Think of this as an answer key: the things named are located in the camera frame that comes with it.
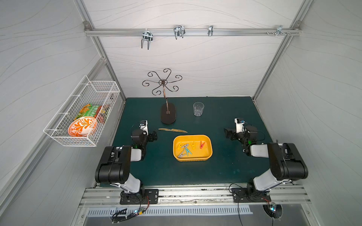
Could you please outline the grey clothespin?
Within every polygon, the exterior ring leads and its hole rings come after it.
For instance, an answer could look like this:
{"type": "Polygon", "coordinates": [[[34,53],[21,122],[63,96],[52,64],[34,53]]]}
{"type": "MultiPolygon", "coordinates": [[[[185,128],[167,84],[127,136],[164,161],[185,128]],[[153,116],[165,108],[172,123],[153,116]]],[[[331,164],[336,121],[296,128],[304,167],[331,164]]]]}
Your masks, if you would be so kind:
{"type": "Polygon", "coordinates": [[[178,158],[182,158],[182,157],[184,157],[184,156],[187,156],[187,155],[186,155],[186,150],[185,150],[185,148],[188,148],[188,146],[189,146],[189,144],[185,144],[185,146],[181,148],[182,151],[181,151],[181,153],[178,155],[178,158]]]}

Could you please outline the yellow plastic storage box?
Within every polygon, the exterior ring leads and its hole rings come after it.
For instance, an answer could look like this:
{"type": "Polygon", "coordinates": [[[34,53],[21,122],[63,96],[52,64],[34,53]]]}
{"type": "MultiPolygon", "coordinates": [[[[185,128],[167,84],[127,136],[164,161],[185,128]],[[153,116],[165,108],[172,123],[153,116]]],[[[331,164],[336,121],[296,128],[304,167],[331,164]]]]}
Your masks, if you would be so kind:
{"type": "Polygon", "coordinates": [[[173,140],[173,156],[179,162],[196,162],[196,161],[206,161],[213,155],[213,149],[211,140],[206,135],[184,135],[177,136],[173,140]],[[200,142],[205,141],[205,145],[200,149],[200,142]],[[192,148],[190,142],[195,142],[195,149],[192,148]],[[178,149],[180,144],[189,144],[188,149],[192,152],[189,156],[184,156],[178,158],[178,155],[181,153],[182,149],[178,149]]]}

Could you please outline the teal clothespin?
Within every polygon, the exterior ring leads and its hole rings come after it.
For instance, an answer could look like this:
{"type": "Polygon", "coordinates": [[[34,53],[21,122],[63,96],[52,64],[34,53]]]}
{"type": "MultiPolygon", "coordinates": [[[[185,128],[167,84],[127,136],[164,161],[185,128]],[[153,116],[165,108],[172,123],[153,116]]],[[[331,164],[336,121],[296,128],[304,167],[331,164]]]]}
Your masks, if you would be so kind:
{"type": "Polygon", "coordinates": [[[189,156],[189,154],[192,154],[192,152],[188,149],[188,148],[185,148],[186,150],[186,155],[189,156]]]}

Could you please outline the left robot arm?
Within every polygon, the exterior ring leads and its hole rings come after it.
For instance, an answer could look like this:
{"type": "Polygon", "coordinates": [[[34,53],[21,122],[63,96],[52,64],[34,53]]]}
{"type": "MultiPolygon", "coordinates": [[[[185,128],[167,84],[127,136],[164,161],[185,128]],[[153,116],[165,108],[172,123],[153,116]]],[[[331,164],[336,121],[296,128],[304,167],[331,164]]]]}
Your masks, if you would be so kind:
{"type": "Polygon", "coordinates": [[[126,194],[144,194],[143,183],[130,173],[131,163],[145,159],[149,142],[157,140],[155,131],[136,129],[131,133],[132,144],[105,147],[95,171],[95,181],[120,188],[126,194]]]}

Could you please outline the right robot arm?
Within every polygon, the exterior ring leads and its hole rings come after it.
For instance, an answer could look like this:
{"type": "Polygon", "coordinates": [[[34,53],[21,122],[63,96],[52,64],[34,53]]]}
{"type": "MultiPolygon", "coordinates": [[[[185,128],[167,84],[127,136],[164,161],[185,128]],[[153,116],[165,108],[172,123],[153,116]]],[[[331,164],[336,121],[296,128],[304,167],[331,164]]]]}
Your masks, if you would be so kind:
{"type": "Polygon", "coordinates": [[[247,156],[269,160],[269,169],[248,183],[247,193],[266,193],[281,184],[308,177],[307,166],[295,144],[258,144],[259,130],[250,125],[237,126],[235,130],[227,128],[223,130],[227,138],[237,140],[243,145],[243,153],[247,156]]]}

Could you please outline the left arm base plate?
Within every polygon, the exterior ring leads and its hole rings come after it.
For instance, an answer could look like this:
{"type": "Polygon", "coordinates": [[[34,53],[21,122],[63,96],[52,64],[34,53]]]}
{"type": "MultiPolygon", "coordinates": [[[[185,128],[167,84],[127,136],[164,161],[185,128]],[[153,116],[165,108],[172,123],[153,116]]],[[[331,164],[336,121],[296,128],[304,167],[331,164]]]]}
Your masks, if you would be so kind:
{"type": "Polygon", "coordinates": [[[138,193],[121,192],[121,205],[158,204],[158,189],[141,189],[138,193]]]}

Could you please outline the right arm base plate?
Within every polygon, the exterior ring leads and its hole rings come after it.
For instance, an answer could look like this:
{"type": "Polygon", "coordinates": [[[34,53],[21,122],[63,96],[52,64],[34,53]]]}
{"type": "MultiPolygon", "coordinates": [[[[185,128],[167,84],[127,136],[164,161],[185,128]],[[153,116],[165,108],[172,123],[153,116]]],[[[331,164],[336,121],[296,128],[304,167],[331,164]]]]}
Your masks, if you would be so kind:
{"type": "Polygon", "coordinates": [[[235,203],[269,203],[272,201],[268,192],[242,187],[231,188],[230,192],[235,203]]]}

